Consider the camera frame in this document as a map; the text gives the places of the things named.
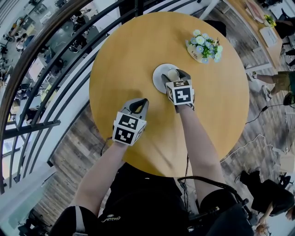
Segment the black metal railing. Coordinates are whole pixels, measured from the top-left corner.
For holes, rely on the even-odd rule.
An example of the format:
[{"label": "black metal railing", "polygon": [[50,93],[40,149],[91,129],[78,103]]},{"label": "black metal railing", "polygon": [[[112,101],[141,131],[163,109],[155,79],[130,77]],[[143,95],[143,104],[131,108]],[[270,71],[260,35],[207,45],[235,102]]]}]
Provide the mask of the black metal railing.
[{"label": "black metal railing", "polygon": [[[42,150],[44,143],[46,139],[48,138],[50,132],[55,126],[58,126],[60,124],[59,117],[62,114],[62,112],[65,110],[69,102],[73,99],[75,94],[80,90],[80,88],[86,83],[86,81],[90,77],[90,73],[85,76],[85,78],[75,87],[75,89],[72,91],[70,96],[67,98],[63,106],[60,108],[60,110],[57,112],[55,117],[52,121],[49,121],[51,119],[54,111],[62,101],[62,99],[65,97],[69,89],[74,85],[74,83],[77,81],[77,79],[82,75],[82,73],[90,66],[90,64],[94,61],[96,57],[96,53],[81,67],[81,69],[74,75],[74,77],[71,79],[71,81],[65,86],[65,88],[62,90],[62,92],[59,94],[58,98],[56,99],[55,103],[51,106],[51,109],[48,111],[45,119],[43,122],[38,123],[38,119],[44,111],[45,105],[50,100],[51,96],[55,92],[55,90],[58,88],[60,83],[63,81],[67,73],[72,70],[72,68],[79,63],[82,56],[91,49],[92,46],[98,45],[101,42],[103,42],[109,35],[108,32],[112,30],[114,27],[116,27],[119,23],[124,22],[127,18],[130,16],[140,16],[143,14],[144,9],[149,8],[149,5],[154,3],[156,0],[150,0],[144,3],[143,0],[135,0],[135,8],[128,11],[124,15],[122,15],[120,18],[112,22],[110,25],[105,27],[101,32],[99,32],[90,42],[87,43],[83,49],[77,53],[75,58],[72,59],[72,61],[64,68],[62,73],[56,78],[53,85],[51,86],[50,90],[46,94],[45,98],[41,102],[32,122],[30,125],[23,126],[23,122],[25,120],[25,116],[30,108],[30,105],[33,101],[33,98],[35,95],[38,94],[39,89],[44,82],[46,76],[49,74],[55,63],[61,58],[61,56],[64,55],[64,53],[69,49],[69,47],[72,45],[72,43],[81,36],[85,31],[87,31],[93,24],[95,24],[98,20],[102,19],[105,15],[107,15],[109,12],[113,11],[117,7],[119,7],[121,4],[125,2],[125,0],[118,0],[116,3],[110,5],[103,11],[101,11],[96,16],[92,17],[91,20],[89,20],[85,25],[83,25],[73,36],[72,38],[55,54],[55,56],[51,59],[51,61],[47,64],[45,69],[43,70],[42,74],[39,76],[37,82],[35,83],[34,87],[32,88],[31,94],[28,97],[25,106],[23,108],[23,111],[20,115],[19,122],[16,124],[16,128],[14,129],[8,129],[6,130],[6,126],[11,124],[11,122],[7,122],[9,111],[12,106],[12,103],[14,101],[15,95],[17,93],[18,87],[21,84],[25,74],[29,70],[31,64],[37,57],[40,49],[50,40],[50,38],[54,35],[54,33],[61,28],[61,26],[66,23],[81,8],[86,6],[89,2],[92,0],[70,0],[68,3],[63,5],[62,8],[60,8],[47,22],[47,24],[44,26],[44,29],[36,35],[32,42],[29,44],[29,46],[25,49],[23,54],[21,55],[18,63],[15,66],[15,70],[13,71],[13,74],[11,75],[11,78],[8,82],[8,85],[5,89],[5,93],[2,99],[1,107],[0,107],[0,150],[3,149],[3,141],[7,138],[14,137],[13,144],[12,144],[12,151],[11,151],[11,159],[10,159],[10,171],[9,171],[9,187],[12,187],[12,164],[14,161],[14,154],[16,150],[16,145],[18,141],[18,137],[26,134],[26,138],[24,140],[22,152],[20,155],[20,160],[18,163],[18,170],[16,175],[16,182],[20,181],[20,172],[21,167],[24,163],[24,159],[26,159],[26,164],[23,171],[22,178],[25,178],[27,175],[27,172],[29,170],[29,174],[33,171],[35,163],[38,159],[38,156],[40,154],[40,151]],[[172,0],[168,3],[165,3],[158,8],[152,10],[151,12],[158,12],[160,10],[165,9],[166,7],[175,4],[179,2],[180,0]],[[175,11],[180,7],[183,7],[191,2],[194,2],[197,0],[188,0],[185,3],[182,3],[170,11]],[[39,142],[39,139],[41,137],[41,134],[43,133],[43,130],[47,129],[43,139],[40,142],[40,145],[38,147],[38,150],[33,157],[33,153],[35,150],[35,147],[37,146],[37,143]],[[38,131],[35,139],[33,141],[33,144],[31,145],[31,149],[29,151],[29,154],[25,156],[25,152],[27,151],[27,145],[29,143],[29,139],[33,132]],[[0,152],[0,177],[2,176],[2,151]],[[0,178],[0,193],[4,193],[4,184],[3,179]]]}]

